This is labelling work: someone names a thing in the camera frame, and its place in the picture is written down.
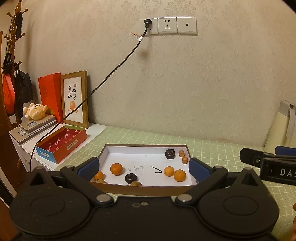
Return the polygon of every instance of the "wooden coat stand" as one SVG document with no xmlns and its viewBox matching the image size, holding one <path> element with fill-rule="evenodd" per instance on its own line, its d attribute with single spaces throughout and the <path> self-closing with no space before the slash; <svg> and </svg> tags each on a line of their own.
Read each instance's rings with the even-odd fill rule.
<svg viewBox="0 0 296 241">
<path fill-rule="evenodd" d="M 6 15 L 8 15 L 8 16 L 10 16 L 12 18 L 12 28 L 11 28 L 10 38 L 7 36 L 7 34 L 4 35 L 4 38 L 9 41 L 9 53 L 11 54 L 11 59 L 12 59 L 13 62 L 15 60 L 15 42 L 17 40 L 19 40 L 22 36 L 25 36 L 25 33 L 22 33 L 20 38 L 18 38 L 18 39 L 15 38 L 15 33 L 16 33 L 15 18 L 16 18 L 16 15 L 21 12 L 21 8 L 22 8 L 22 0 L 19 0 L 19 3 L 15 8 L 15 14 L 11 15 L 9 12 L 6 14 Z M 11 73 L 10 73 L 10 78 L 11 78 L 14 90 L 15 90 L 15 67 L 17 65 L 20 65 L 21 63 L 22 63 L 21 61 L 19 61 L 18 63 L 14 63 L 14 66 L 12 67 L 12 70 L 11 70 Z M 19 124 L 22 123 L 23 113 L 19 113 L 19 111 L 18 111 L 18 109 L 16 107 L 17 106 L 17 101 L 18 101 L 18 96 L 15 97 L 15 119 L 16 119 L 17 124 L 19 125 Z"/>
</svg>

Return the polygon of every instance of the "teddy bear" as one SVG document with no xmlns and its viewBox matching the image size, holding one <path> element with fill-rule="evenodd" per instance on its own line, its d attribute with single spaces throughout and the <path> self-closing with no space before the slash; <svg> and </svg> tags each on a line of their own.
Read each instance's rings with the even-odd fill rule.
<svg viewBox="0 0 296 241">
<path fill-rule="evenodd" d="M 47 109 L 47 105 L 43 106 L 41 104 L 31 103 L 29 108 L 24 107 L 22 111 L 24 112 L 26 119 L 40 120 L 44 117 Z"/>
</svg>

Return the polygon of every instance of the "black bag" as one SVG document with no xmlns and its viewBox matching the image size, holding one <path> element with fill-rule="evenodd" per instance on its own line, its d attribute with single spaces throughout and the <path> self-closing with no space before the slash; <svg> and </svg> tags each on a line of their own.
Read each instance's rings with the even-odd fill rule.
<svg viewBox="0 0 296 241">
<path fill-rule="evenodd" d="M 12 70 L 12 66 L 13 66 L 13 61 L 11 59 L 11 54 L 7 53 L 4 58 L 3 73 L 4 74 L 10 73 Z"/>
<path fill-rule="evenodd" d="M 17 109 L 22 113 L 22 105 L 33 100 L 33 88 L 29 74 L 20 71 L 18 66 L 15 70 L 17 72 L 15 76 Z"/>
</svg>

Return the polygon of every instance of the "handwritten marking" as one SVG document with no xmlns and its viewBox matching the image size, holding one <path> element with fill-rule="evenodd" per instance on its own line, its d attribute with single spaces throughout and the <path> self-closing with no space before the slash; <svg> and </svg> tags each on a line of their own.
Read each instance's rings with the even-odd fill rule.
<svg viewBox="0 0 296 241">
<path fill-rule="evenodd" d="M 152 166 L 151 166 L 152 167 Z M 153 167 L 153 168 L 155 168 L 155 169 L 157 169 L 157 170 L 159 170 L 158 168 L 156 168 L 156 167 Z M 162 170 L 159 170 L 160 172 L 156 172 L 156 173 L 162 173 L 163 171 Z"/>
</svg>

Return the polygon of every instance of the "picture frame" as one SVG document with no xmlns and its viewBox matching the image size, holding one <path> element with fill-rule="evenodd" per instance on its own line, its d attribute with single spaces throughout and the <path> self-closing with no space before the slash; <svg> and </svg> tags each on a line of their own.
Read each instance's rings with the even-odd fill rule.
<svg viewBox="0 0 296 241">
<path fill-rule="evenodd" d="M 62 108 L 65 118 L 87 97 L 87 71 L 63 74 L 61 77 L 62 88 Z M 89 115 L 87 101 L 82 106 L 64 120 L 65 124 L 88 128 Z"/>
</svg>

